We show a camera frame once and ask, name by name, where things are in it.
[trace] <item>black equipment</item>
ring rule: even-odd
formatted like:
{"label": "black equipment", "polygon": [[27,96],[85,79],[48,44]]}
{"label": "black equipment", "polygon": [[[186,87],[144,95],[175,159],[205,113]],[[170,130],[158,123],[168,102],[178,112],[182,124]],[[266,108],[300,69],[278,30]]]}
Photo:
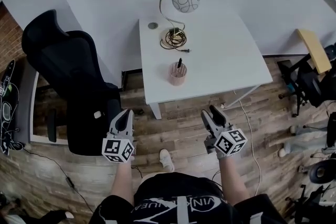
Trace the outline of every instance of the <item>black equipment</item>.
{"label": "black equipment", "polygon": [[121,111],[118,88],[104,82],[96,47],[84,31],[64,32],[56,11],[49,10],[31,21],[22,36],[27,60],[67,100],[66,120],[48,113],[48,137],[56,141],[56,126],[67,125],[71,152],[101,155],[111,120]]}
{"label": "black equipment", "polygon": [[308,199],[305,197],[306,186],[301,185],[301,188],[303,190],[300,199],[294,201],[289,197],[286,198],[286,200],[290,200],[295,205],[295,215],[293,217],[295,223],[335,223],[335,207],[320,205],[321,198],[325,192],[323,186],[313,191]]}
{"label": "black equipment", "polygon": [[297,113],[292,116],[295,118],[299,115],[300,106],[305,105],[307,101],[316,108],[326,100],[336,100],[336,43],[324,48],[332,69],[326,73],[326,76],[320,82],[318,72],[312,69],[307,61],[311,58],[310,54],[304,56],[296,64],[292,65],[290,60],[278,62],[282,78],[284,79],[289,94],[279,95],[280,99],[286,96],[297,96]]}

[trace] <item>person's arm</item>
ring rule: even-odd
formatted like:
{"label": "person's arm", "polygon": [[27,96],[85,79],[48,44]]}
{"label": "person's arm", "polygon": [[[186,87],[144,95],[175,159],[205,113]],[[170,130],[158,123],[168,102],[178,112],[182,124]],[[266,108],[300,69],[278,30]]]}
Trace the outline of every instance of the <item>person's arm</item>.
{"label": "person's arm", "polygon": [[223,195],[229,204],[233,206],[250,198],[232,157],[219,159],[219,169],[221,171]]}
{"label": "person's arm", "polygon": [[118,164],[111,194],[125,199],[134,206],[134,197],[132,191],[132,168],[130,161],[127,163]]}

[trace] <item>wooden floor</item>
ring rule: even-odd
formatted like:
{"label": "wooden floor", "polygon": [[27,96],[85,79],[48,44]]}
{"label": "wooden floor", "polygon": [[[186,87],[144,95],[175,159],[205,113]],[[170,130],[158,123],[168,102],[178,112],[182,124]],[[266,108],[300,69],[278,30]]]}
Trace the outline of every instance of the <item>wooden floor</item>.
{"label": "wooden floor", "polygon": [[[327,115],[325,106],[316,109],[307,104],[298,118],[291,117],[292,102],[278,99],[278,95],[286,93],[287,89],[281,79],[277,60],[279,58],[265,59],[273,83],[259,87],[244,98],[242,103],[253,129],[255,155],[262,170],[263,180],[259,192],[267,193],[277,209],[285,215],[288,206],[285,198],[298,198],[301,184],[308,184],[308,191],[318,187],[309,183],[306,176],[298,174],[297,167],[315,163],[319,159],[310,159],[312,151],[290,154],[280,159],[277,151],[281,145],[277,141],[290,136],[288,129],[291,125],[322,120]],[[143,175],[160,171],[158,153],[160,149],[166,148],[172,154],[177,172],[200,172],[212,178],[218,170],[218,161],[215,154],[206,154],[203,142],[207,132],[200,112],[210,104],[219,106],[232,94],[215,94],[163,103],[160,105],[162,120],[156,120],[149,106],[145,105],[142,75],[131,75],[127,90],[121,93],[122,107],[142,108],[145,112],[142,116],[135,117],[134,136],[138,147],[133,165],[138,165]],[[46,135],[45,115],[50,107],[58,106],[61,113],[64,113],[65,105],[53,90],[38,93],[34,118],[35,134]],[[251,155],[247,120],[239,103],[226,113],[230,122],[241,128],[249,139],[241,154],[235,158],[239,172],[253,195],[258,185],[259,171]],[[59,132],[62,137],[66,130]],[[28,145],[28,149],[55,159],[92,209],[109,195],[116,166],[103,157],[74,155],[66,146],[32,144]],[[68,187],[65,176],[55,163],[23,151],[11,152],[9,157],[0,155],[0,159],[1,190],[20,197],[31,215],[41,216],[51,209],[63,208],[74,213],[75,219],[71,223],[88,222],[91,212],[81,197]],[[135,191],[141,180],[136,169],[133,170],[133,178]]]}

